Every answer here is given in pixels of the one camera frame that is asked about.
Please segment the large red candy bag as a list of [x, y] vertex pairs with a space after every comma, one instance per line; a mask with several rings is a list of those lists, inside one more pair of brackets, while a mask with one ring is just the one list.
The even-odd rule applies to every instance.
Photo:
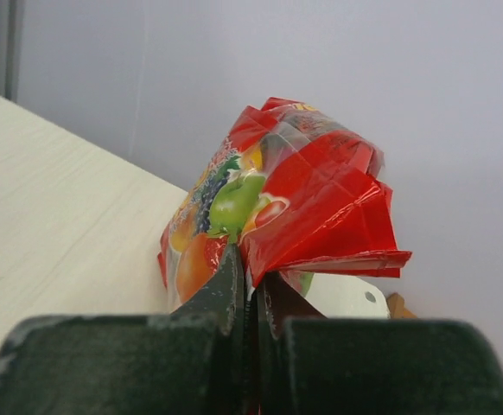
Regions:
[[398, 248], [383, 152], [303, 102], [246, 107], [162, 233], [172, 310], [218, 270], [228, 245], [255, 289], [278, 271], [305, 294], [316, 273], [396, 278]]

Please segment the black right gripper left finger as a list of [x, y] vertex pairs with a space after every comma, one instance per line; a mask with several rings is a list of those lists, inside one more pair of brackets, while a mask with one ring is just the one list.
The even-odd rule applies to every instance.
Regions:
[[48, 315], [0, 347], [0, 414], [242, 414], [245, 278], [229, 245], [169, 315]]

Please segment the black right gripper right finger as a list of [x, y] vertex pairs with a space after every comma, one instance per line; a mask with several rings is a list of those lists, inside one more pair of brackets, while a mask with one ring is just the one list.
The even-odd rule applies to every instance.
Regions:
[[263, 414], [503, 414], [502, 367], [468, 323], [329, 318], [276, 273], [251, 300]]

